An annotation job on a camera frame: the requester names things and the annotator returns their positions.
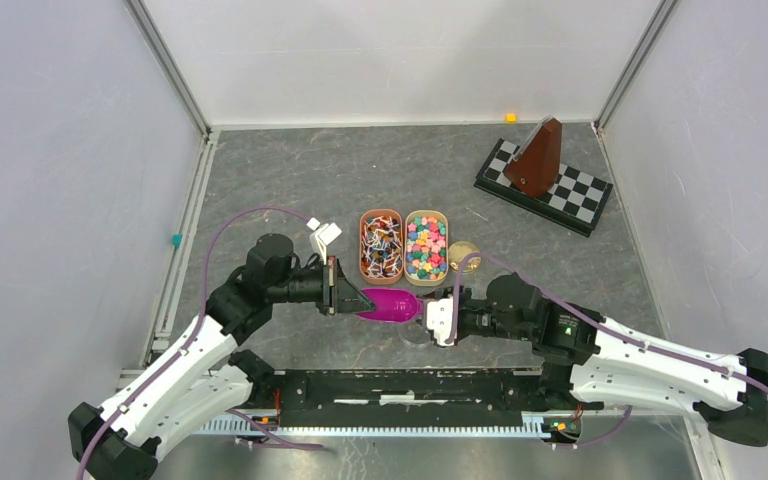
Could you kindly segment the magenta plastic scoop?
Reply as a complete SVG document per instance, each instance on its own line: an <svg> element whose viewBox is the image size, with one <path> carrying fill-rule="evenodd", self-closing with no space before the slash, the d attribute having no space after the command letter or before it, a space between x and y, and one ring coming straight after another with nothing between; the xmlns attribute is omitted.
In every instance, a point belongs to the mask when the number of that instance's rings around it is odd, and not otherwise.
<svg viewBox="0 0 768 480"><path fill-rule="evenodd" d="M421 296L405 289L370 287L362 293L372 302L372 310L357 316L369 321L402 324L422 318L428 323L444 314L451 315L453 310L450 299Z"/></svg>

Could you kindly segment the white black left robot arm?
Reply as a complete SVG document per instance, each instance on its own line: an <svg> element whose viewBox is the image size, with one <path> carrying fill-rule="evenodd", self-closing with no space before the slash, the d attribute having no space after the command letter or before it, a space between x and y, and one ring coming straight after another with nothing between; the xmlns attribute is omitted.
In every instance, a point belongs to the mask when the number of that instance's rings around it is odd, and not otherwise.
<svg viewBox="0 0 768 480"><path fill-rule="evenodd" d="M154 363L100 406L82 403L70 413L77 476L148 479L209 420L243 403L266 405L273 379L245 372L236 350L282 303L312 304L328 316L375 309L336 257L315 254L301 265L288 237L261 236L245 264L210 294L203 311Z"/></svg>

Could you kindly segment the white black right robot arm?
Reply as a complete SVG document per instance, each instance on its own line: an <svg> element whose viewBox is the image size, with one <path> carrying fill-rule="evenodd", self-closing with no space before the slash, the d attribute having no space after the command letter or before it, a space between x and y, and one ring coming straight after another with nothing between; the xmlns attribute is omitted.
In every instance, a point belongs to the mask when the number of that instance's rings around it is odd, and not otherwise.
<svg viewBox="0 0 768 480"><path fill-rule="evenodd" d="M483 299L458 287L430 311L440 346L471 335L529 343L543 360L536 394L544 410L658 410L702 421L735 444L768 444L768 354L760 350L716 354L674 344L553 299L516 274L494 279Z"/></svg>

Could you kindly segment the orange tray of lollipops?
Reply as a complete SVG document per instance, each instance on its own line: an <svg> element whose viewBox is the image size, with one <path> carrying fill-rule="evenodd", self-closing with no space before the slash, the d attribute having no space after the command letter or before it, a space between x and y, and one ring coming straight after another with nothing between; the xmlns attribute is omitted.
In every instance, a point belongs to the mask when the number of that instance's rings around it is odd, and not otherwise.
<svg viewBox="0 0 768 480"><path fill-rule="evenodd" d="M393 285L405 273L405 225L392 209L371 209L359 220L359 271L374 286Z"/></svg>

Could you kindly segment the beige tray of star candies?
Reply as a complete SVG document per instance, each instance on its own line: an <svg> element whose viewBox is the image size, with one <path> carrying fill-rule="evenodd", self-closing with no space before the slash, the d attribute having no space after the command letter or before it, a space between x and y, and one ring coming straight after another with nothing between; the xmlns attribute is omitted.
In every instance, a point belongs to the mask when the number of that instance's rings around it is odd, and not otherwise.
<svg viewBox="0 0 768 480"><path fill-rule="evenodd" d="M405 218L404 277L416 286L441 285L449 271L449 222L439 211L416 210Z"/></svg>

